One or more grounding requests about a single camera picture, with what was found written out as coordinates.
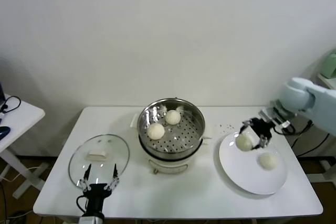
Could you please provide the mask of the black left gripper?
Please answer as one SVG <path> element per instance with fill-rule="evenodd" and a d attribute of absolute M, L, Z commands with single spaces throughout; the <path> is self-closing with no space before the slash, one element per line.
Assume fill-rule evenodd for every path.
<path fill-rule="evenodd" d="M 106 198 L 111 196 L 119 183 L 119 173 L 117 164 L 104 172 L 105 184 L 89 184 L 88 179 L 91 171 L 91 164 L 84 173 L 83 178 L 78 181 L 78 186 L 83 191 L 83 196 L 87 199 L 85 214 L 101 214 L 103 203 Z"/>

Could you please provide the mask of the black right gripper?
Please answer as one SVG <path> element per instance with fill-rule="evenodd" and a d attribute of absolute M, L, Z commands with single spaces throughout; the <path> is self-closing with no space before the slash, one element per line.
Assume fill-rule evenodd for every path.
<path fill-rule="evenodd" d="M 242 122 L 242 126 L 238 134 L 242 134 L 248 127 L 251 127 L 253 131 L 259 136 L 258 144 L 256 144 L 252 150 L 267 147 L 270 141 L 268 138 L 272 138 L 270 130 L 275 127 L 275 124 L 272 121 L 267 122 L 263 119 L 252 118 L 251 120 Z"/>

